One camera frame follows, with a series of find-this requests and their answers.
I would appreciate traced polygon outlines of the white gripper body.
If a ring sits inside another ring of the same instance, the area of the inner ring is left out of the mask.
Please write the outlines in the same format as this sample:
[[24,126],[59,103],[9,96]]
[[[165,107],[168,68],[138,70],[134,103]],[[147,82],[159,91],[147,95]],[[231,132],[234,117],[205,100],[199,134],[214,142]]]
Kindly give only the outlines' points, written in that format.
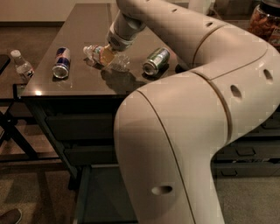
[[114,51],[124,52],[134,43],[137,34],[145,27],[142,21],[128,17],[119,11],[108,30],[107,41]]

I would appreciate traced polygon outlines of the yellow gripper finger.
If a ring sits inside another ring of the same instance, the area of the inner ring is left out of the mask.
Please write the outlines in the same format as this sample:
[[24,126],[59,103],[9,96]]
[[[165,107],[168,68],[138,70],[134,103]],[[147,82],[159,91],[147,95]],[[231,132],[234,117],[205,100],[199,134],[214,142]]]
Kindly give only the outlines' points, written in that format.
[[101,49],[100,52],[100,62],[103,66],[109,65],[115,58],[115,52],[111,45],[106,45]]

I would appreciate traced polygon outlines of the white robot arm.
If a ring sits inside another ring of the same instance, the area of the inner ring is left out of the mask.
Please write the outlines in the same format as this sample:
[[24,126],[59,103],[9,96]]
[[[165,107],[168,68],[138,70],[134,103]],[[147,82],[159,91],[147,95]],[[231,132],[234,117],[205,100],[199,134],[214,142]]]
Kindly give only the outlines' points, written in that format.
[[115,152],[138,224],[224,224],[211,159],[277,109],[280,57],[243,29],[165,0],[116,0],[117,51],[150,28],[177,73],[132,92],[115,116]]

